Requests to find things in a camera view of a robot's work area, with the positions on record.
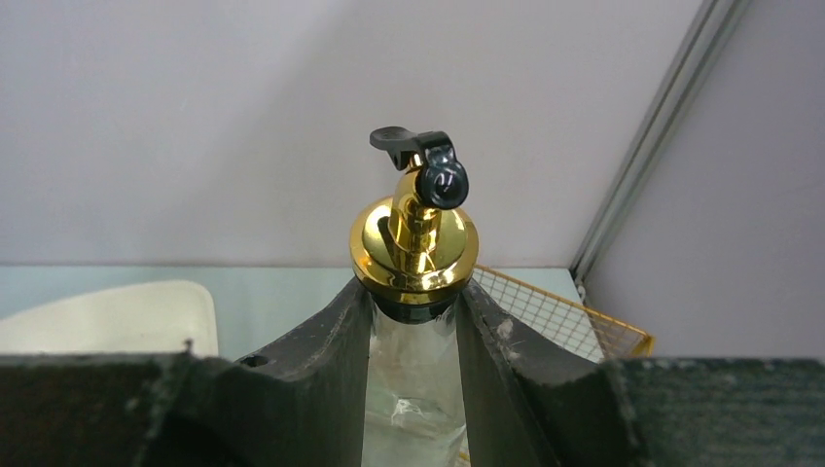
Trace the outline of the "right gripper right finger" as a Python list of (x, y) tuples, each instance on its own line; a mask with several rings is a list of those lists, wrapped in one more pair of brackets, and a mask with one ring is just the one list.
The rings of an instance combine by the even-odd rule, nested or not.
[(456, 305), (475, 466), (820, 466), (820, 359), (580, 357), (476, 282)]

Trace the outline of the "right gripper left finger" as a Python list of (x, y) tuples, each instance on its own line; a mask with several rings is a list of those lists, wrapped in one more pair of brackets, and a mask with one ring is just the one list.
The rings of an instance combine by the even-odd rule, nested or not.
[(189, 350), (1, 352), (1, 462), (357, 466), (371, 317), (351, 280), (237, 361)]

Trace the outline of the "glass oil bottle gold spout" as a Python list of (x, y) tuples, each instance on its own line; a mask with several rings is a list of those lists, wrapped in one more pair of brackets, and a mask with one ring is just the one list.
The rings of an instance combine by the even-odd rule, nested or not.
[(362, 462), (452, 466), (466, 434), (455, 307), (480, 247), (469, 177), (442, 131), (386, 126), (370, 143), (401, 176), (350, 235), (372, 308)]

